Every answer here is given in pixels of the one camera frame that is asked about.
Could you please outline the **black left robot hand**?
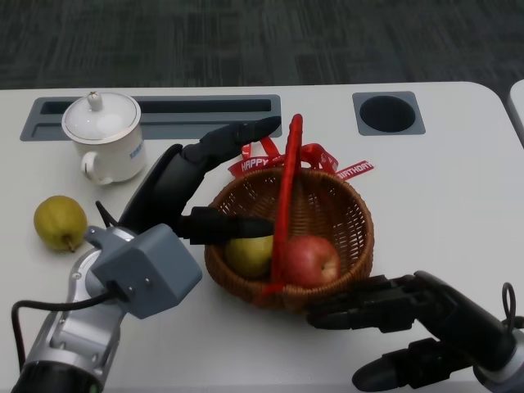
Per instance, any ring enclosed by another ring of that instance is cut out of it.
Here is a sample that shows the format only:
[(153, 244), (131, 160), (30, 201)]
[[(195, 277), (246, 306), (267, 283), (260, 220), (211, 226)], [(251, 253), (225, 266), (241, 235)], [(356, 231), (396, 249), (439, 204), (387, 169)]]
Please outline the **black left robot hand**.
[(166, 224), (195, 245), (272, 236), (274, 224), (268, 219), (225, 216), (209, 206), (194, 207), (187, 216), (183, 210), (206, 173), (239, 156), (246, 144), (269, 136), (281, 121), (281, 117), (271, 116), (247, 124), (233, 123), (208, 132), (197, 143), (171, 146), (151, 168), (118, 225), (140, 234)]

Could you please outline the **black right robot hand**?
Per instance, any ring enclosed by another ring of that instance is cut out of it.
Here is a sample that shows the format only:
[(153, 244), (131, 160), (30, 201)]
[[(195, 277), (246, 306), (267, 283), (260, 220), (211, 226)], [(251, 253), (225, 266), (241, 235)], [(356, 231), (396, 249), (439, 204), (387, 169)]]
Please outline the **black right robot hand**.
[(325, 330), (377, 328), (406, 331), (419, 321), (431, 337), (382, 355), (352, 377), (363, 392), (418, 389), (471, 368), (491, 392), (523, 390), (523, 318), (513, 286), (502, 290), (499, 320), (448, 283), (423, 271), (400, 278), (376, 276), (307, 309), (307, 322)]

